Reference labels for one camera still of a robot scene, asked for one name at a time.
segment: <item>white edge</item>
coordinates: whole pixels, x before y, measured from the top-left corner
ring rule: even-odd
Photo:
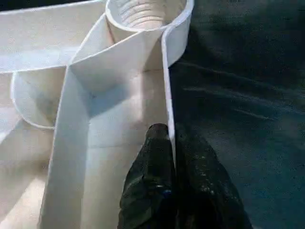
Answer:
[[[89,30],[89,32],[87,33],[86,37],[84,38],[84,40],[82,41],[81,45],[79,46],[77,52],[73,55],[73,57],[70,59],[68,65],[71,65],[73,64],[75,61],[75,58],[77,57],[77,55],[79,54],[79,52],[83,49],[84,45],[87,43],[88,39],[90,38],[90,35],[92,33],[92,31],[99,25],[100,21],[103,20],[103,18],[106,17],[106,14],[105,12],[100,16],[100,18],[95,22],[95,24],[92,26],[92,28]]]
[[[60,98],[60,101],[59,101],[59,104],[58,104],[58,111],[57,111],[57,117],[58,117],[58,112],[61,108],[61,104],[62,104],[62,94],[63,94],[63,90],[66,88],[65,85],[66,85],[66,82],[67,82],[67,73],[68,73],[68,70],[69,70],[69,66],[67,66],[66,68],[66,73],[65,73],[65,77],[64,77],[64,81],[63,81],[63,84],[62,84],[62,90],[61,90],[61,98]],[[55,142],[55,137],[57,135],[57,125],[58,125],[58,122],[55,122],[55,127],[54,127],[54,135],[53,135],[53,143],[52,143],[52,151],[51,151],[51,155],[50,155],[50,160],[49,160],[49,167],[48,167],[48,175],[47,175],[47,180],[46,180],[46,183],[45,183],[45,187],[44,187],[44,192],[43,192],[43,197],[42,197],[42,202],[41,202],[41,208],[40,208],[40,213],[39,213],[39,219],[38,219],[38,225],[37,225],[37,228],[40,229],[40,224],[41,224],[41,217],[43,215],[43,212],[44,212],[44,203],[45,203],[45,197],[47,195],[47,192],[48,192],[48,184],[49,184],[49,179],[51,177],[51,171],[52,171],[52,167],[53,167],[53,153],[54,153],[54,142]]]
[[[173,22],[167,27],[162,35],[161,46],[162,46],[162,59],[163,59],[163,75],[164,75],[164,87],[165,87],[165,99],[166,99],[166,109],[168,116],[168,133],[169,138],[172,143],[173,148],[173,160],[176,165],[176,144],[175,144],[175,122],[173,115],[173,101],[172,101],[172,91],[171,91],[171,81],[169,75],[169,64],[167,57],[167,38],[169,34],[175,30],[179,25],[186,22],[188,18],[191,16],[194,7],[193,0],[187,0],[186,6],[181,14],[173,20]]]

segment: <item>white partition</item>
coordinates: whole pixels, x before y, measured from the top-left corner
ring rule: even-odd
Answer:
[[[93,0],[0,13],[0,72],[68,64],[104,12]]]
[[[146,39],[146,32],[137,33],[70,66],[41,228],[116,227],[123,182],[145,133],[154,123],[167,123],[162,62],[145,68],[149,50],[161,48],[158,34]],[[134,42],[134,55],[122,52],[111,61]]]
[[[12,193],[16,206],[9,212],[7,204],[0,229],[14,225],[22,199],[33,197],[35,174],[52,143],[46,129],[54,127],[40,228],[117,227],[124,179],[148,127],[167,124],[174,146],[168,66],[184,52],[192,8],[192,0],[108,0],[106,8],[91,0],[0,13],[0,77],[13,75],[14,105],[31,124],[0,96],[17,116],[0,148],[7,153],[16,144],[11,156],[25,165],[22,188]],[[27,156],[37,163],[27,164]],[[4,199],[10,193],[3,190]]]

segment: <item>dark fabric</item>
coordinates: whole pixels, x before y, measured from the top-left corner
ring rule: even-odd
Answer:
[[[0,11],[59,5],[79,1],[82,0],[0,0]]]
[[[129,170],[119,229],[173,229],[177,212],[172,145],[167,126],[152,125]]]
[[[305,225],[304,4],[196,0],[170,68],[176,125],[190,147],[206,138],[263,229]]]
[[[179,225],[183,229],[251,229],[239,194],[204,136],[176,126]]]

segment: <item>white divider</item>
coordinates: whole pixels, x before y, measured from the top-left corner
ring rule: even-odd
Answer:
[[[68,64],[104,12],[104,1],[0,13],[0,72]]]
[[[161,51],[154,50],[160,47],[157,42],[161,34],[162,31],[139,32],[96,55],[73,63],[71,69],[91,93],[98,94],[143,70],[161,69]]]
[[[37,130],[18,115],[10,99],[11,78],[0,74],[0,229],[37,224],[40,206],[27,205],[20,214],[22,197],[31,191],[31,203],[42,198],[43,190],[33,190],[37,182],[27,186],[47,163],[53,140],[53,131]]]
[[[190,27],[193,7],[194,1],[188,0],[183,12],[176,19],[174,19],[171,26],[169,26],[164,31],[161,41],[166,109],[168,118],[167,125],[173,148],[174,163],[176,162],[175,122],[173,115],[171,81],[168,68],[184,53],[187,45],[188,31]]]
[[[116,228],[123,182],[145,133],[167,123],[162,62],[146,70],[160,35],[137,33],[67,71],[42,229]]]
[[[11,98],[29,124],[54,129],[66,67],[14,73]]]
[[[113,44],[114,41],[109,29],[106,15],[103,14],[89,31],[72,62],[85,59],[86,57],[101,52]]]
[[[174,146],[168,66],[184,52],[192,8],[192,0],[108,1],[66,71],[41,229],[116,228],[148,127],[167,124]],[[107,28],[112,41],[99,41]]]

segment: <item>dark blue surface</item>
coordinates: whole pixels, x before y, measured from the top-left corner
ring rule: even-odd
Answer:
[[[170,68],[175,122],[203,133],[264,229],[305,228],[305,1],[293,2],[195,1]]]

